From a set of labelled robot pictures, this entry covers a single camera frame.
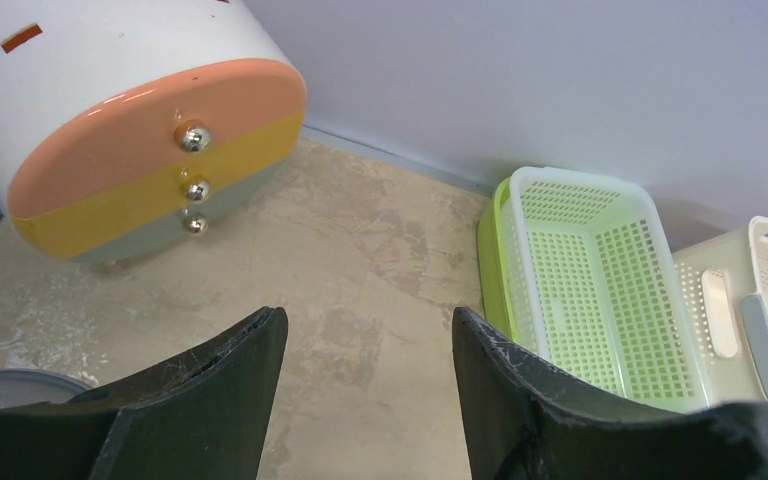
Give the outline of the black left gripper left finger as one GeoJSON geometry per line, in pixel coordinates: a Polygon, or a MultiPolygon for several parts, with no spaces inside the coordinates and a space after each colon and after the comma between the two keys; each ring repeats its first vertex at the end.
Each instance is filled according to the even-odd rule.
{"type": "Polygon", "coordinates": [[[0,479],[253,479],[288,337],[263,307],[63,403],[0,409],[0,479]]]}

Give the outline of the grey plastic bucket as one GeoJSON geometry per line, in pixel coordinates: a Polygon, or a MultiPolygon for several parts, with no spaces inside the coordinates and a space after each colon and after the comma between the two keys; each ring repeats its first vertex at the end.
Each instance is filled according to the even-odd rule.
{"type": "Polygon", "coordinates": [[[71,377],[32,369],[0,369],[0,410],[37,403],[61,404],[91,390],[71,377]]]}

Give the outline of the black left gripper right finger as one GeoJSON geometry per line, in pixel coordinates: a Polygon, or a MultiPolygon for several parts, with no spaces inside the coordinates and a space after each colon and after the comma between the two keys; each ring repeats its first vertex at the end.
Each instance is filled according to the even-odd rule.
{"type": "Polygon", "coordinates": [[[469,308],[453,363],[475,479],[768,479],[768,403],[691,414],[589,385],[469,308]]]}

